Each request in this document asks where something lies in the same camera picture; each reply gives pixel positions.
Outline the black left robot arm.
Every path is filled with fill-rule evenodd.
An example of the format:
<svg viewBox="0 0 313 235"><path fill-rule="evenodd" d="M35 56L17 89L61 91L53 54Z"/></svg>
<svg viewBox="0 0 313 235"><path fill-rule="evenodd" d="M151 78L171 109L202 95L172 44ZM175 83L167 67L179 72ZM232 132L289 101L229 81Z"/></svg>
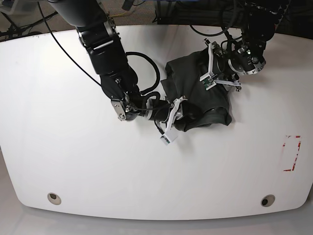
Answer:
<svg viewBox="0 0 313 235"><path fill-rule="evenodd" d="M207 45L208 72L200 77L207 90L224 85L239 91L241 75L254 75L264 68L267 41L274 36L288 4L284 0L244 1L241 36Z"/></svg>

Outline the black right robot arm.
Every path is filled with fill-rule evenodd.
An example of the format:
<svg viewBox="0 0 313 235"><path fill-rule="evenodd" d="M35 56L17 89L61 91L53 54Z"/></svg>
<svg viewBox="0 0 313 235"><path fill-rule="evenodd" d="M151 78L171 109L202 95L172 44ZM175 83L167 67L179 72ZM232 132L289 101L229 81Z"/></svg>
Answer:
<svg viewBox="0 0 313 235"><path fill-rule="evenodd" d="M100 86L111 100L121 121L132 121L151 114L151 120L165 121L174 106L160 99L155 91L160 83L156 63L141 52L125 52L113 18L95 0L51 0L49 4L74 26L93 68L100 76ZM146 59L156 73L155 83L144 90L128 63L128 56Z"/></svg>

